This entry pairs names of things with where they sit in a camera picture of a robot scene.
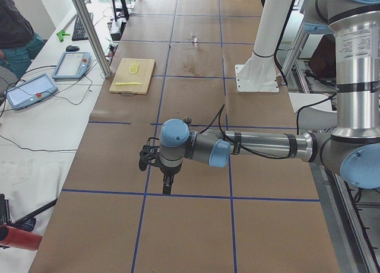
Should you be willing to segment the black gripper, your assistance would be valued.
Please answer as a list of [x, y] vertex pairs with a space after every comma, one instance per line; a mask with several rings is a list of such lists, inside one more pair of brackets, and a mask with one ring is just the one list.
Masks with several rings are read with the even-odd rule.
[[171, 194], [174, 176], [177, 173], [177, 167], [160, 166], [163, 173], [163, 194]]

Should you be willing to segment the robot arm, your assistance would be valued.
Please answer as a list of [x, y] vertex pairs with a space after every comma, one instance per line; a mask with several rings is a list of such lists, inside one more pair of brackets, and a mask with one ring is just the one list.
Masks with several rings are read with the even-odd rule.
[[305, 0], [308, 33], [335, 38], [337, 126], [330, 134], [266, 134], [166, 121], [151, 155], [171, 192], [184, 159], [224, 167], [231, 155], [299, 158], [363, 189], [379, 187], [379, 0]]

